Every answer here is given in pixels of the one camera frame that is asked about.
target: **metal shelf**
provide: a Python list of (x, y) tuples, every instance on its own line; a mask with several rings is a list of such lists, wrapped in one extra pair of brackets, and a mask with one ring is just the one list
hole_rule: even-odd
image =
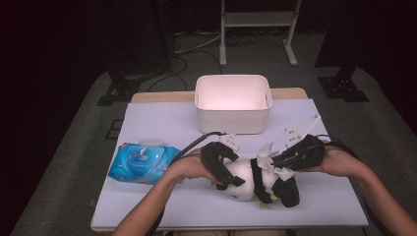
[(293, 12), (226, 13), (226, 27), (289, 27)]

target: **dark background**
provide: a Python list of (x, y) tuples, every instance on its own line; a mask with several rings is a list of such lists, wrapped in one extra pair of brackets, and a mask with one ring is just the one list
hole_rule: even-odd
[[(294, 4), (276, 2), (229, 0), (227, 9), (286, 10)], [(219, 29), (220, 1), (168, 4), (176, 31)], [(93, 9), (81, 0), (0, 2), (2, 235), (13, 230), (90, 86), (108, 71), (105, 58), (124, 63)], [(328, 30), (317, 66), (354, 60), (415, 133), (416, 12), (411, 0), (304, 0), (297, 25), (299, 32)]]

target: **tripod base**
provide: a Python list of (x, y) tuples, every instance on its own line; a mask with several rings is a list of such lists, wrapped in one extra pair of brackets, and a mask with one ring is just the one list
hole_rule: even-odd
[(343, 98), (346, 102), (369, 101), (364, 92), (358, 90), (350, 79), (340, 77), (318, 77), (328, 98)]
[[(139, 85), (131, 86), (129, 89), (132, 88), (134, 88), (134, 91), (138, 91)], [(107, 90), (107, 93), (100, 98), (96, 106), (111, 106), (113, 102), (117, 101), (130, 102), (134, 94), (135, 93), (131, 91), (120, 90), (118, 89), (118, 87), (114, 86), (113, 83), (111, 83)]]

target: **blue wipes package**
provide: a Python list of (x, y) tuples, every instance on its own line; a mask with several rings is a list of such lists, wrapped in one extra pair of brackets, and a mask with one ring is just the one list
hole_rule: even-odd
[(176, 147), (125, 143), (117, 150), (108, 176), (122, 182), (154, 184), (178, 152)]

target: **white plastic bin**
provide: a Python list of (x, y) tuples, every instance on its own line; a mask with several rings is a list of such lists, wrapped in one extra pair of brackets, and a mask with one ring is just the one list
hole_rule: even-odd
[(272, 97), (263, 76), (216, 75), (197, 80), (195, 102), (203, 133), (258, 134), (267, 124)]

